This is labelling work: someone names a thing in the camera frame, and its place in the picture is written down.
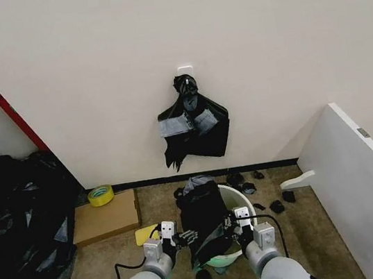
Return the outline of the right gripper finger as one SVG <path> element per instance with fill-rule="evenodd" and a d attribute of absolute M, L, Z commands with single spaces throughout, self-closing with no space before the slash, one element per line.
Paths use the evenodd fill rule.
<path fill-rule="evenodd" d="M 235 220 L 235 216 L 233 216 L 232 214 L 228 214 L 224 217 L 224 220 L 222 222 L 222 226 L 223 228 L 233 228 L 233 227 L 236 227 L 236 220 Z"/>
<path fill-rule="evenodd" d="M 236 238 L 238 235 L 237 235 L 237 230 L 236 230 L 237 226 L 236 225 L 231 225 L 231 226 L 228 226 L 228 227 L 224 227 L 223 228 L 223 238 L 224 239 L 234 239 Z"/>

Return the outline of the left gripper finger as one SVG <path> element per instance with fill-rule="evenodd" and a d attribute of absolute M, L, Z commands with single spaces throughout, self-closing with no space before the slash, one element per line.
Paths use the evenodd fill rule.
<path fill-rule="evenodd" d="M 190 237 L 190 238 L 179 238 L 177 240 L 177 246 L 179 246 L 180 248 L 183 248 L 183 247 L 188 247 L 190 245 L 192 245 L 195 241 L 197 240 L 197 236 L 194 236 L 194 237 Z"/>
<path fill-rule="evenodd" d="M 197 238 L 198 232 L 193 230 L 187 230 L 186 232 L 178 232 L 175 234 L 175 238 L 178 240 Z"/>

